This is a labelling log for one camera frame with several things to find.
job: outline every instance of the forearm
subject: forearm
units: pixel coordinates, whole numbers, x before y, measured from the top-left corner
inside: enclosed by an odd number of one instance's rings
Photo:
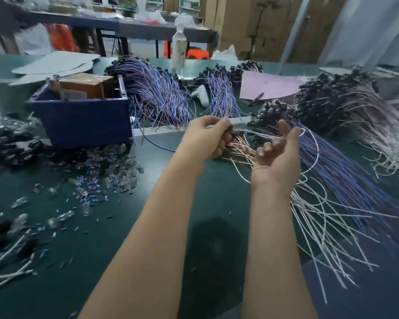
[[[80,318],[176,318],[201,162],[176,153]]]
[[[317,318],[297,250],[290,197],[253,190],[242,317]]]

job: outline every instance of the hand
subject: hand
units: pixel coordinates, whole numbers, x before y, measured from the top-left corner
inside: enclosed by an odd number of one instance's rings
[[[273,139],[256,150],[251,187],[271,185],[281,194],[290,195],[300,177],[299,128],[293,128],[284,120],[278,123],[284,139]]]
[[[176,153],[204,161],[222,155],[225,146],[232,140],[228,129],[232,126],[228,117],[205,116],[189,123]]]

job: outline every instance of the green work table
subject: green work table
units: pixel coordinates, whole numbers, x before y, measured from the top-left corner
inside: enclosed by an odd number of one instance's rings
[[[30,60],[26,56],[21,56],[19,62],[17,59],[17,56],[0,56],[0,78],[13,77],[8,73],[10,69],[20,66],[22,60]],[[102,73],[111,61],[111,58],[101,58],[94,66],[95,73]],[[162,68],[170,65],[167,59],[151,62]],[[205,66],[214,66],[215,63],[187,60],[186,73],[196,76]],[[265,72],[271,73],[276,63],[263,63],[263,66]],[[287,75],[318,74],[315,65],[286,66],[284,74]],[[0,84],[0,115],[14,111],[22,117],[27,116],[31,108],[26,106],[25,100],[38,86]],[[45,136],[41,129],[38,134]],[[175,149],[182,135],[182,132],[168,132],[151,135],[150,139]],[[371,170],[369,162],[362,156],[372,157],[372,152],[355,144],[333,144]],[[130,154],[145,167],[145,173],[138,174],[137,188],[133,194],[109,193],[109,202],[98,203],[91,209],[89,217],[81,216],[81,204],[73,197],[75,188],[69,183],[63,184],[55,196],[50,196],[45,189],[38,194],[30,192],[36,183],[45,188],[55,187],[71,174],[50,171],[50,166],[44,161],[20,171],[0,171],[0,213],[5,218],[14,219],[21,213],[28,213],[30,224],[45,224],[47,219],[56,216],[56,209],[65,212],[78,207],[75,216],[68,220],[66,231],[57,231],[54,238],[50,229],[38,235],[39,241],[50,241],[44,247],[49,251],[41,259],[36,257],[33,264],[38,275],[15,279],[0,288],[0,319],[68,318],[74,311],[81,310],[172,156],[171,152],[159,149],[146,140],[141,144],[141,138],[137,139],[137,145],[132,145]],[[399,199],[398,177],[388,177],[382,187]],[[27,196],[28,203],[10,209],[11,204],[21,196]],[[221,160],[208,161],[198,181],[191,210],[179,318],[213,318],[241,302],[249,204],[250,187],[238,176],[233,165]],[[308,261],[304,254],[301,254],[301,259],[302,262]],[[11,273],[21,267],[19,263],[11,263],[12,260],[9,258],[3,263],[6,266],[0,269],[0,273]],[[66,265],[60,269],[63,261]]]

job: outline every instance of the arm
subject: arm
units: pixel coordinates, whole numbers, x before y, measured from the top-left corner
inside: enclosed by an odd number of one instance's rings
[[[190,124],[80,319],[177,317],[195,183],[204,160],[229,142],[229,126],[211,117]]]
[[[251,174],[250,231],[242,317],[317,318],[303,276],[290,207],[300,174],[298,128],[280,121],[287,144],[267,142]]]

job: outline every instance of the table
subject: table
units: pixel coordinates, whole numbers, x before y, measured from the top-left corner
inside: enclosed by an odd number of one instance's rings
[[[27,63],[30,57],[2,55],[0,70],[10,71],[18,66],[18,59]],[[101,58],[94,66],[94,71],[103,71],[103,67],[110,61],[112,58]],[[163,68],[170,65],[167,59],[151,62]],[[216,61],[187,61],[186,73],[198,74],[206,65],[215,63]],[[263,63],[267,72],[272,72],[276,65],[277,63]],[[311,76],[316,73],[317,66],[313,65],[292,64],[285,70],[285,74],[293,75]],[[16,111],[21,113],[22,118],[26,117],[31,110],[25,106],[24,100],[37,87],[38,85],[10,87],[0,84],[0,115]],[[44,136],[44,131],[39,130],[39,134]],[[176,148],[182,135],[182,132],[171,132],[151,135],[150,138],[162,146]],[[333,144],[367,170],[371,170],[369,163],[362,159],[362,156],[372,156],[369,150],[355,144]],[[34,268],[38,275],[15,280],[0,290],[0,319],[58,319],[67,318],[70,313],[81,310],[172,156],[172,153],[158,149],[147,141],[142,145],[138,141],[137,146],[132,146],[130,154],[135,155],[138,163],[145,167],[145,173],[138,175],[138,187],[133,195],[111,193],[108,196],[110,201],[92,208],[90,217],[81,217],[80,211],[76,210],[78,215],[69,220],[68,230],[58,232],[55,238],[51,238],[50,230],[40,234],[41,241],[51,242],[47,245],[49,251],[46,256],[35,262]],[[61,211],[69,210],[73,206],[81,208],[80,203],[72,198],[74,187],[69,184],[63,185],[53,198],[45,192],[30,192],[38,182],[47,188],[55,186],[67,176],[68,174],[51,172],[44,165],[12,173],[1,172],[0,212],[4,213],[4,217],[11,218],[27,212],[30,223],[44,223],[49,217],[56,215],[57,208]],[[382,186],[388,193],[399,198],[398,177],[389,177]],[[21,196],[27,196],[29,203],[19,209],[9,209]],[[231,164],[222,161],[206,163],[194,195],[188,229],[180,319],[213,318],[241,302],[247,252],[249,197],[249,186],[239,178]],[[106,216],[109,215],[113,215],[113,218],[107,220]],[[99,223],[96,223],[96,217],[99,218]],[[88,230],[89,234],[83,235],[83,230]],[[59,269],[59,264],[62,261],[68,262],[71,257],[74,257],[73,264]],[[307,261],[305,255],[301,255],[301,258],[302,262]],[[50,263],[55,265],[46,268]],[[19,267],[19,264],[12,264],[1,272],[10,273]]]
[[[176,33],[174,22],[165,25],[147,25],[134,20],[105,19],[93,16],[80,16],[70,14],[57,14],[50,12],[18,12],[15,17],[20,21],[32,24],[55,23],[72,27],[84,27],[96,29],[100,55],[106,57],[105,48],[102,40],[101,30],[115,31],[116,37],[122,38],[122,48],[128,54],[128,44],[126,38],[148,39],[148,40],[172,40]],[[207,43],[207,48],[214,50],[217,47],[218,36],[213,30],[203,30],[186,27],[183,31],[188,42]]]

